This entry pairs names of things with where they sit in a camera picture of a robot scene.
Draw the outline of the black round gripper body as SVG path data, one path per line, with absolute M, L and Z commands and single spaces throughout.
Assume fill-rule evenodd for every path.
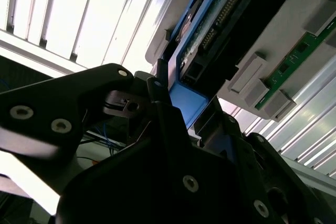
M 196 146 L 170 167 L 152 141 L 126 148 L 66 187 L 57 223 L 246 223 L 251 198 L 225 157 Z

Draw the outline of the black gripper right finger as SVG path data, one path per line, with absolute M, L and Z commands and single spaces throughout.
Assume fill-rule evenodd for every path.
M 243 200 L 269 223 L 328 223 L 328 205 L 260 134 L 239 124 L 213 98 L 194 124 L 201 146 L 234 164 Z

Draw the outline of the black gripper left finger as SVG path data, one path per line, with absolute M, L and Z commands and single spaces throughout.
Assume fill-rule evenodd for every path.
M 131 119 L 128 147 L 152 141 L 170 167 L 180 159 L 178 149 L 193 146 L 165 83 L 135 78 L 110 63 L 1 94 L 1 174 L 35 201 L 59 203 L 68 184 L 89 168 L 61 192 L 50 180 L 66 178 L 84 132 L 110 118 Z

